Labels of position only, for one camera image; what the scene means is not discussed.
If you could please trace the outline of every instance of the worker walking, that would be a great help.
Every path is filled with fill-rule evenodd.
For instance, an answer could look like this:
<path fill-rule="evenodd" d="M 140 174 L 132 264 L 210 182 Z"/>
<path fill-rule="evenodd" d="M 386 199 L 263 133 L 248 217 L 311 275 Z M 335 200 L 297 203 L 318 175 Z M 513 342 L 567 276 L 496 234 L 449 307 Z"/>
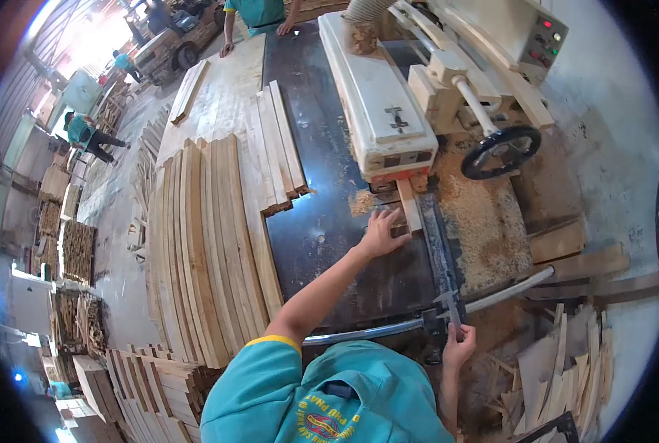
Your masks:
<path fill-rule="evenodd" d="M 102 162 L 112 163 L 113 166 L 118 164 L 118 160 L 114 159 L 113 155 L 108 154 L 101 145 L 107 143 L 130 149 L 130 143 L 112 137 L 112 135 L 108 135 L 102 130 L 95 129 L 94 119 L 84 114 L 68 112 L 64 116 L 64 130 L 69 136 L 71 146 L 90 152 Z"/>
<path fill-rule="evenodd" d="M 241 14 L 241 19 L 248 26 L 248 34 L 262 34 L 264 32 L 276 31 L 278 35 L 285 35 L 295 25 L 303 0 L 292 0 L 290 14 L 285 15 L 283 0 L 226 0 L 224 4 L 224 48 L 219 52 L 219 57 L 224 58 L 233 51 L 234 42 L 234 20 L 236 13 Z"/>
<path fill-rule="evenodd" d="M 374 211 L 360 243 L 281 308 L 263 337 L 249 342 L 212 388 L 202 413 L 203 442 L 453 442 L 458 376 L 475 350 L 474 327 L 450 324 L 439 407 L 425 370 L 372 341 L 331 346 L 303 374 L 300 346 L 374 257 L 410 240 L 392 238 L 401 209 Z"/>
<path fill-rule="evenodd" d="M 121 54 L 118 50 L 115 50 L 113 51 L 113 58 L 115 58 L 113 66 L 120 68 L 130 74 L 136 83 L 140 83 L 142 81 L 142 74 L 140 74 L 138 68 L 136 68 L 135 65 L 130 61 L 130 55 Z"/>

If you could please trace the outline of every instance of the hand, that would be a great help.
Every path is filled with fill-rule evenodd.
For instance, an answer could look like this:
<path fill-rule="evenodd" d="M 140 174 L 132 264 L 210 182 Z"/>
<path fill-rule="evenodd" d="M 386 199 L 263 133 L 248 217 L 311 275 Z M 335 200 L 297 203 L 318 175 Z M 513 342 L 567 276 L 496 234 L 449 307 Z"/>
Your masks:
<path fill-rule="evenodd" d="M 410 234 L 396 238 L 391 237 L 391 225 L 401 214 L 400 207 L 395 210 L 385 209 L 380 213 L 377 210 L 373 211 L 369 218 L 369 229 L 366 230 L 366 234 L 357 244 L 357 249 L 371 260 L 374 257 L 388 254 L 411 240 Z"/>
<path fill-rule="evenodd" d="M 221 51 L 219 52 L 219 57 L 224 58 L 227 55 L 229 55 L 229 52 L 234 50 L 234 42 L 227 42 L 224 44 L 224 47 L 221 48 Z"/>
<path fill-rule="evenodd" d="M 465 336 L 465 340 L 458 343 L 455 325 L 453 323 L 448 324 L 448 342 L 445 344 L 445 349 L 443 350 L 443 372 L 453 371 L 458 373 L 462 365 L 465 364 L 475 351 L 475 327 L 461 324 L 460 329 Z"/>
<path fill-rule="evenodd" d="M 276 30 L 278 35 L 285 35 L 290 32 L 290 29 L 295 25 L 295 17 L 288 17 Z"/>

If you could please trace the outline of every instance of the woodworking machine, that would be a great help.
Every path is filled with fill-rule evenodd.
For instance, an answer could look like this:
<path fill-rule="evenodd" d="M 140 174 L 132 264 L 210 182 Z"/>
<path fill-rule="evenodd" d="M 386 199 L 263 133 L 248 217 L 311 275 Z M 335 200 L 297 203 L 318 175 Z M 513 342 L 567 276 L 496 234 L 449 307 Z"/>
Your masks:
<path fill-rule="evenodd" d="M 471 179 L 509 173 L 536 153 L 539 130 L 553 124 L 536 86 L 558 56 L 563 23 L 531 0 L 435 0 L 419 5 L 427 14 L 404 0 L 383 3 L 353 0 L 347 11 L 318 18 L 353 153 L 372 191 L 428 173 L 436 135 L 471 144 L 461 164 Z M 364 38 L 358 21 L 386 7 L 424 62 L 410 67 L 407 81 L 380 41 L 357 41 Z"/>

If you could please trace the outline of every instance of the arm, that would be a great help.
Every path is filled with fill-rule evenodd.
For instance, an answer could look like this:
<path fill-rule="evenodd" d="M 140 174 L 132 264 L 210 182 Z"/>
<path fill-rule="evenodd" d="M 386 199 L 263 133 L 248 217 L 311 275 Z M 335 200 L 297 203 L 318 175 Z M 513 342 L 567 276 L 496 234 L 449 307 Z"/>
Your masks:
<path fill-rule="evenodd" d="M 227 11 L 224 17 L 224 47 L 219 52 L 219 57 L 226 57 L 229 52 L 234 49 L 234 20 L 236 19 L 236 11 Z"/>
<path fill-rule="evenodd" d="M 460 368 L 475 351 L 475 328 L 462 324 L 465 340 L 458 343 L 455 326 L 448 325 L 448 342 L 443 350 L 443 378 L 440 382 L 439 415 L 445 429 L 458 437 L 458 381 Z"/>
<path fill-rule="evenodd" d="M 290 14 L 283 24 L 278 27 L 278 35 L 287 34 L 290 29 L 295 25 L 295 20 L 298 19 L 298 13 L 300 12 L 300 5 L 303 4 L 303 0 L 293 0 L 293 3 L 290 4 Z"/>
<path fill-rule="evenodd" d="M 391 237 L 391 225 L 400 215 L 400 208 L 381 213 L 375 210 L 360 243 L 288 300 L 268 325 L 265 335 L 282 335 L 301 344 L 371 259 L 390 253 L 410 240 L 410 234 Z"/>

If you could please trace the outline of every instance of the dust collection hose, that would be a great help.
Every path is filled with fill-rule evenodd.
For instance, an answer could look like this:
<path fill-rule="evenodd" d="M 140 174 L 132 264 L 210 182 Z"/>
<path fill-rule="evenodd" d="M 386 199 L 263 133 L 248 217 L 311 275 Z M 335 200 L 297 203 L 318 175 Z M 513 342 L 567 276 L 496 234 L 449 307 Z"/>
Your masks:
<path fill-rule="evenodd" d="M 367 55 L 376 50 L 374 21 L 394 3 L 396 0 L 351 0 L 342 14 L 348 51 Z"/>

